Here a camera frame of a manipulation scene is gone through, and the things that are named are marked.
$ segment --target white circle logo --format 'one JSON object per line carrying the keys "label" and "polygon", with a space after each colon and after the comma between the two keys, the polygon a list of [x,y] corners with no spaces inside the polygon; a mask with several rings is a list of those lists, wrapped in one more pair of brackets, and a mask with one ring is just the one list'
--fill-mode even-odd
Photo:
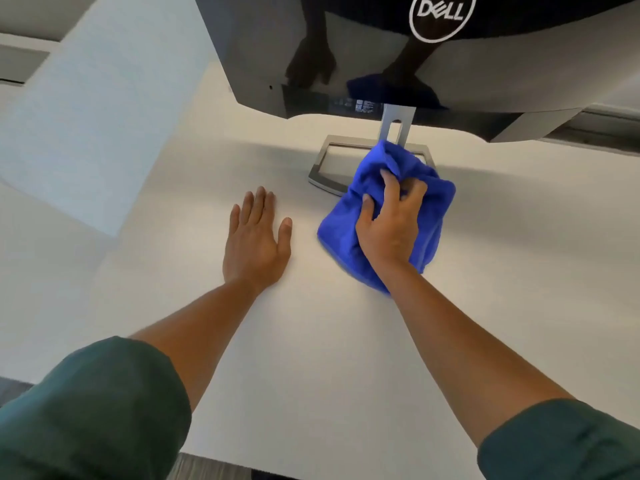
{"label": "white circle logo", "polygon": [[425,43],[439,43],[457,34],[467,24],[476,0],[413,0],[409,26]]}

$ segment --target cleaning cloth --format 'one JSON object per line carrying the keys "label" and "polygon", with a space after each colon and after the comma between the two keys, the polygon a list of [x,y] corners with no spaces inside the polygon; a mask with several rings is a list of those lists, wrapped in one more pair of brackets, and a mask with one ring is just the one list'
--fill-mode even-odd
{"label": "cleaning cloth", "polygon": [[360,249],[356,235],[362,196],[371,195],[375,203],[374,218],[382,208],[385,183],[380,175],[381,169],[388,169],[400,182],[414,177],[428,186],[418,214],[418,238],[409,259],[420,274],[436,254],[442,218],[453,200],[456,187],[452,182],[441,179],[434,168],[425,165],[402,146],[380,141],[361,161],[347,193],[320,224],[318,239],[334,259],[357,280],[388,293]]}

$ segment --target gray carpet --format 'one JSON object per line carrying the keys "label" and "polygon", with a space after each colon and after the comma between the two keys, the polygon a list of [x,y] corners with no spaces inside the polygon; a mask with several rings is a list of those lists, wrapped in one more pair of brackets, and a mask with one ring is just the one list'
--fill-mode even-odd
{"label": "gray carpet", "polygon": [[[0,378],[0,407],[29,390],[31,384]],[[180,453],[168,480],[250,480],[251,469]]]}

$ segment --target monitor stand base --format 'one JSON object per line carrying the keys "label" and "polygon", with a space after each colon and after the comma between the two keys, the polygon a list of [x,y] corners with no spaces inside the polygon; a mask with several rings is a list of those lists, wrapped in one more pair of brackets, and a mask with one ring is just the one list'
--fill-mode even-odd
{"label": "monitor stand base", "polygon": [[429,147],[427,145],[406,143],[406,138],[409,136],[409,129],[413,122],[414,113],[414,107],[385,104],[385,110],[382,113],[382,122],[380,124],[380,135],[378,135],[377,140],[350,136],[327,136],[324,140],[324,144],[322,145],[322,149],[320,149],[320,153],[318,153],[316,163],[313,165],[313,168],[311,168],[311,172],[309,172],[309,182],[322,190],[326,190],[327,192],[331,192],[338,196],[342,196],[347,193],[347,185],[320,173],[320,167],[322,167],[322,163],[329,146],[345,146],[347,148],[370,150],[379,141],[387,139],[391,123],[395,122],[400,123],[400,131],[398,131],[398,138],[395,143],[404,147],[407,151],[413,153],[418,158],[421,158],[427,165],[434,167],[433,159],[431,158],[431,153],[429,152]]}

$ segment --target green sleeve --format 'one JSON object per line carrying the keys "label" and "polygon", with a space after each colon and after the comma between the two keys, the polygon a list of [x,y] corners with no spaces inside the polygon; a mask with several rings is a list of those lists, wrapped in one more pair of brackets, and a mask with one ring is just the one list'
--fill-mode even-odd
{"label": "green sleeve", "polygon": [[169,357],[113,337],[0,408],[0,478],[164,480],[190,423]]}
{"label": "green sleeve", "polygon": [[488,480],[640,478],[640,431],[572,399],[530,407],[478,450]]}

